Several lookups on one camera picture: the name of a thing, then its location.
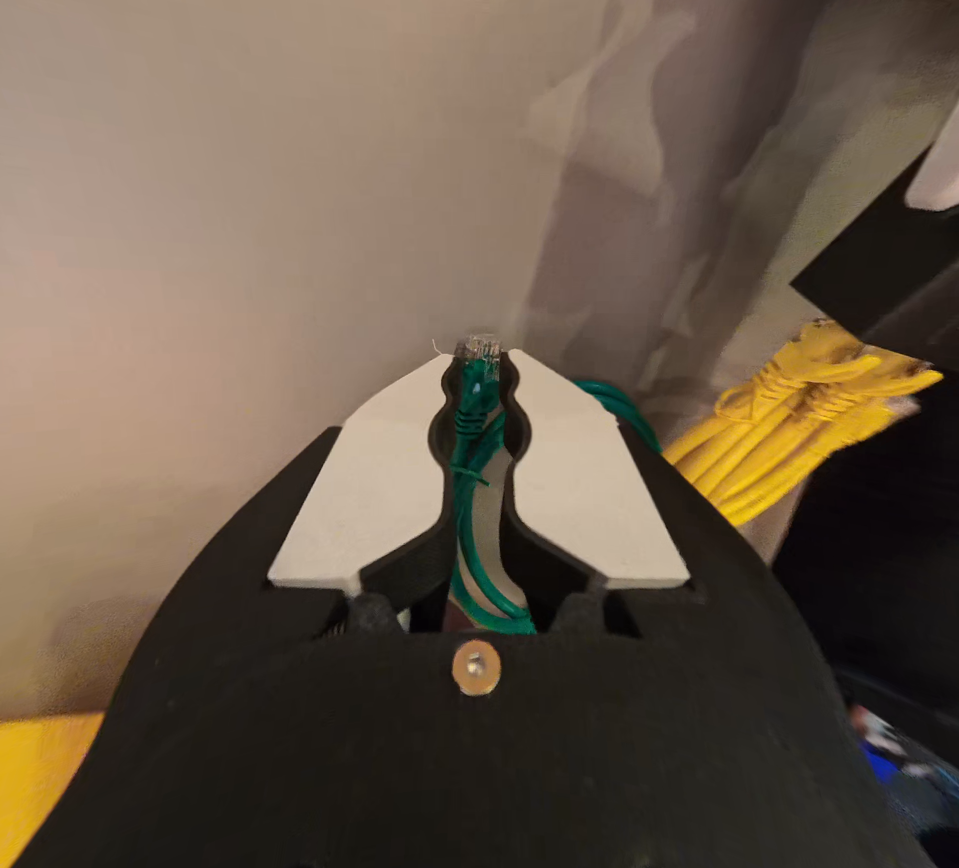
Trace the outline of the person's black jacket torso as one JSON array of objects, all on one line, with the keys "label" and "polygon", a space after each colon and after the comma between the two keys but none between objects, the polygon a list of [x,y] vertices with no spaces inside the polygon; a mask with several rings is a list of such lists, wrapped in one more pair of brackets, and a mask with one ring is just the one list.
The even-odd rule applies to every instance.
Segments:
[{"label": "person's black jacket torso", "polygon": [[772,569],[833,670],[957,714],[956,374],[816,470]]}]

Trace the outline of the large yellow plastic bin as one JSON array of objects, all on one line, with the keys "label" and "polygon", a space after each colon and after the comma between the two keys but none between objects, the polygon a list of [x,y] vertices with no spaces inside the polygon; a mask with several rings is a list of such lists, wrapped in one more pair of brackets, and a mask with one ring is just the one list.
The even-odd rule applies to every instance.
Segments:
[{"label": "large yellow plastic bin", "polygon": [[104,713],[1,724],[1,865],[23,852],[69,785]]}]

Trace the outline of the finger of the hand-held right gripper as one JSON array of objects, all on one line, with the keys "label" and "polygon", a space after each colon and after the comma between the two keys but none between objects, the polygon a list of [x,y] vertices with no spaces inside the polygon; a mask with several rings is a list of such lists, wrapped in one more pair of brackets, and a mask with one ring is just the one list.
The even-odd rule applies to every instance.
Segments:
[{"label": "finger of the hand-held right gripper", "polygon": [[907,188],[905,205],[919,211],[947,211],[957,207],[957,130],[943,130],[930,146]]}]

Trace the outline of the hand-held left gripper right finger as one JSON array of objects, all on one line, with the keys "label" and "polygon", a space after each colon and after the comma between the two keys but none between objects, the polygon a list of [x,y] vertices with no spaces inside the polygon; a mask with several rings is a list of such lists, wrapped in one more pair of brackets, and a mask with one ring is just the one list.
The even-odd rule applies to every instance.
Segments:
[{"label": "hand-held left gripper right finger", "polygon": [[570,595],[672,590],[689,569],[628,442],[656,455],[595,395],[521,349],[503,358],[503,567],[534,622]]}]

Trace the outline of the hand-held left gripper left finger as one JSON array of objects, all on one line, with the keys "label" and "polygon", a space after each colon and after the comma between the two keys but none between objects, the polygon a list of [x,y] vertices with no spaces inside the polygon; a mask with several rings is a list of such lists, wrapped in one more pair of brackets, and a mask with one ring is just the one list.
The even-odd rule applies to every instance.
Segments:
[{"label": "hand-held left gripper left finger", "polygon": [[412,622],[442,622],[458,555],[459,403],[460,362],[437,356],[346,419],[270,565],[270,584],[381,595]]}]

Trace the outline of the black network switch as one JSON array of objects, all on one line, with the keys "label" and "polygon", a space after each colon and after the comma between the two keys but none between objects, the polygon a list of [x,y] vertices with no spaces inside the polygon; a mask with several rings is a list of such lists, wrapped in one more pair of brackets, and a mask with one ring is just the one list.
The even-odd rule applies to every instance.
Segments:
[{"label": "black network switch", "polygon": [[957,206],[905,202],[918,155],[790,281],[821,316],[869,346],[958,371]]}]

